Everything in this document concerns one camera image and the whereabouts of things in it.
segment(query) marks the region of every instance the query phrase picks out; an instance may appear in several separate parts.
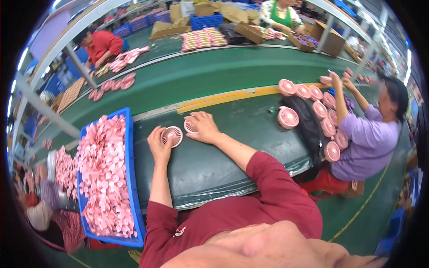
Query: blue plastic crate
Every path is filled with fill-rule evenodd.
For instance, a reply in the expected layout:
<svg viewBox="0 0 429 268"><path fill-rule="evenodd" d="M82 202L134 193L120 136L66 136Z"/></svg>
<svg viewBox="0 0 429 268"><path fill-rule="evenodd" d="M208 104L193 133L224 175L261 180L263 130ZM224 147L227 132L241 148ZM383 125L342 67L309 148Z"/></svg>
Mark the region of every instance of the blue plastic crate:
<svg viewBox="0 0 429 268"><path fill-rule="evenodd" d="M130 25L131 25L131 31L132 31L132 32L135 32L135 31L137 31L137 30L140 30L140 29L142 29L142 28L144 28L144 27L148 26L148 22L147 22L147 20L146 20L146 17L143 17L143 18L141 18L141 19L138 19L138 20L132 21L132 22L130 23Z"/></svg>
<svg viewBox="0 0 429 268"><path fill-rule="evenodd" d="M146 15L146 22L148 23L148 25L153 25L157 21L157 14L161 11L158 11L154 14Z"/></svg>
<svg viewBox="0 0 429 268"><path fill-rule="evenodd" d="M260 11L260 10L261 10L261 7L260 7L260 6L255 5L255 4L250 4L250 7L249 7L249 8L250 8L250 9L257 10L257 11Z"/></svg>
<svg viewBox="0 0 429 268"><path fill-rule="evenodd" d="M83 230L89 238L97 239L100 241L124 245L127 247L142 247L143 239L146 235L146 228L143 223L143 217L140 210L139 196L137 194L136 187L136 176L134 174L134 143L133 143L133 132L134 132L134 120L131 116L131 109L126 107L114 113L111 113L107 116L108 119L114 117L115 115L125 116L125 167L126 167L126 175L127 175L127 186L128 186L128 195L130 196L130 208L131 213L134 219L134 226L136 228L137 237L132 236L132 238L124 238L118 236L98 236L91 232L88 222L85 217L81 215L81 221ZM83 136L86 135L86 127L90 124L84 126L81 129L81 134L79 140L82 139ZM78 171L78 185L82 182L82 173ZM78 193L78 201L79 201L79 211L82 214L86 204L88 203L88 198Z"/></svg>
<svg viewBox="0 0 429 268"><path fill-rule="evenodd" d="M113 34L119 37L126 37L127 35L130 35L131 32L131 25L129 23L126 23L114 30Z"/></svg>
<svg viewBox="0 0 429 268"><path fill-rule="evenodd" d="M156 15L155 17L156 21L163 21L163 22L169 22L171 23L171 19L170 19L170 12L168 13L164 13L162 15Z"/></svg>
<svg viewBox="0 0 429 268"><path fill-rule="evenodd" d="M211 16L195 17L193 14L189 15L189 21L192 26L192 30L202 30L206 27L217 28L223 23L224 17L220 13L215 13Z"/></svg>

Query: red shirt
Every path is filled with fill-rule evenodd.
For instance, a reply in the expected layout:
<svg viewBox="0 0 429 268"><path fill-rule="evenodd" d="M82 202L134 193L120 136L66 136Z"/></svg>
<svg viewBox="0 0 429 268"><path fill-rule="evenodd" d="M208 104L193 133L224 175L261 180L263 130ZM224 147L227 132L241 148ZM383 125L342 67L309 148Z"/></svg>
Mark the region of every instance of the red shirt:
<svg viewBox="0 0 429 268"><path fill-rule="evenodd" d="M92 34L92 44L85 47L85 50L88 53L88 58L95 64L107 51L119 55L123 45L124 41L119 36L109 31L98 31Z"/></svg>
<svg viewBox="0 0 429 268"><path fill-rule="evenodd" d="M191 211L180 225L177 210L149 201L145 248L139 267L160 267L215 234L251 224L290 220L306 238L320 239L319 208L302 193L281 163L269 154L256 152L246 174L257 184L258 197L231 196L211 201Z"/></svg>

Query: green apron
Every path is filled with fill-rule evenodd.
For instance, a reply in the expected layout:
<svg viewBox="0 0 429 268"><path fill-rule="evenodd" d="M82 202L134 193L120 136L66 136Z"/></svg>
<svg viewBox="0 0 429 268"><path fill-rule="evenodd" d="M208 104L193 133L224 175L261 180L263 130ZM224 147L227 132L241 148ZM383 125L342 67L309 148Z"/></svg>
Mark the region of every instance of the green apron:
<svg viewBox="0 0 429 268"><path fill-rule="evenodd" d="M279 18L277 16L277 1L274 1L274 5L272 6L271 19L292 29L292 21L290 19L289 7L287 8L286 18Z"/></svg>

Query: printed logo on shirt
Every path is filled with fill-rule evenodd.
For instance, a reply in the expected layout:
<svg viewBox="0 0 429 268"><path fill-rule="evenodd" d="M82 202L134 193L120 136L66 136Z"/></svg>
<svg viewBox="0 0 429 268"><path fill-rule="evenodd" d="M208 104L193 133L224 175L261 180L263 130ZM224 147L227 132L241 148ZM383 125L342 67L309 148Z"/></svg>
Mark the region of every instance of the printed logo on shirt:
<svg viewBox="0 0 429 268"><path fill-rule="evenodd" d="M186 226L184 226L182 229L176 229L176 233L173 235L173 237L175 236L181 236L183 234L183 231L186 229Z"/></svg>

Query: yellow floor line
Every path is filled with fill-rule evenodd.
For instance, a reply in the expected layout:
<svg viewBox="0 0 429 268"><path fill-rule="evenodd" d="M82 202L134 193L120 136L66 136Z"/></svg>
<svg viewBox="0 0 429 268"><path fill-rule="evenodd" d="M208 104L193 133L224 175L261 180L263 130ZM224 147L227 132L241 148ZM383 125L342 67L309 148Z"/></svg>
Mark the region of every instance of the yellow floor line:
<svg viewBox="0 0 429 268"><path fill-rule="evenodd" d="M363 203L363 205L360 207L360 209L356 212L356 214L349 220L349 222L344 226L341 230L339 230L336 235L334 235L331 239L328 240L328 242L334 241L342 232L344 232L345 229L357 218L357 216L362 212L362 210L365 208L365 206L368 204L368 202L371 200L372 196L374 195L375 191L377 190L378 186L380 186L381 181L384 178L384 175L386 174L387 169L389 168L390 161L387 164L386 168L384 169L383 174L381 174L380 179L377 182L377 185L375 185L374 189L372 190L372 193L368 196L367 200Z"/></svg>
<svg viewBox="0 0 429 268"><path fill-rule="evenodd" d="M303 83L304 85L306 85L307 87L309 87L310 85L314 85L318 88L326 88L326 87L330 87L332 85L330 84L322 84L322 83ZM235 100L239 100L239 99L247 99L247 98L253 98L253 97L257 97L257 96L264 96L264 95L271 95L271 94L278 94L278 87L277 86L267 86L267 87L263 87L263 88L258 88L255 90L255 92L247 92L246 90L241 90L241 91L237 91L237 92L231 92L231 93L225 93L225 94L221 94L221 95L217 95L217 96L213 96L213 97L207 97L204 99L199 99L193 102L188 102L185 104L182 104L179 106L179 108L176 110L178 114L184 113L184 112L188 112L188 111L192 111L192 110L197 110L197 109L201 109L204 107L209 107L212 105L216 105L216 104L221 104L221 103L225 103L225 102L231 102L231 101L235 101Z"/></svg>
<svg viewBox="0 0 429 268"><path fill-rule="evenodd" d="M92 268L91 266L87 265L86 263L84 263L83 261L79 260L78 258L76 258L75 256L73 256L70 253L67 253L67 255L69 255L70 257L72 257L72 259L74 259L75 261L77 261L78 263L82 264L83 266L85 266L86 268Z"/></svg>

